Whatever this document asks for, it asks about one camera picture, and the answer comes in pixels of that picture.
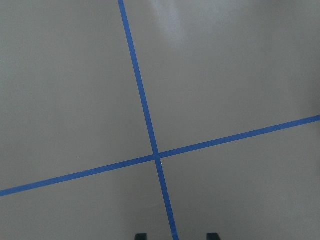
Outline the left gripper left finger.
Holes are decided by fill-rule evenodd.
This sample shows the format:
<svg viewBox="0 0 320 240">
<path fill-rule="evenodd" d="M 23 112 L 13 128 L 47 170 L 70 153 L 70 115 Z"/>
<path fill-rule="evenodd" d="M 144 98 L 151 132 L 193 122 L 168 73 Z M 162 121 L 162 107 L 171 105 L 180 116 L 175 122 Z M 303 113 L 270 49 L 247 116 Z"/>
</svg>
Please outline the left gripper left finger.
<svg viewBox="0 0 320 240">
<path fill-rule="evenodd" d="M 148 234 L 147 233 L 137 233 L 134 237 L 134 240 L 147 240 Z"/>
</svg>

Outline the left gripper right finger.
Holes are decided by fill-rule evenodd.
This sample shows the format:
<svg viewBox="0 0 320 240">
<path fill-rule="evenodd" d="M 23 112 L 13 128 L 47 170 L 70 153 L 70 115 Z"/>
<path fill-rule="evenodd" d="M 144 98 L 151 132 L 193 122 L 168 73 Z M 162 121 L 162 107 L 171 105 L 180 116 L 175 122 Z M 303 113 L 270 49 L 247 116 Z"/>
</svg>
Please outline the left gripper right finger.
<svg viewBox="0 0 320 240">
<path fill-rule="evenodd" d="M 213 232 L 206 234 L 206 240 L 221 240 L 221 238 L 218 233 Z"/>
</svg>

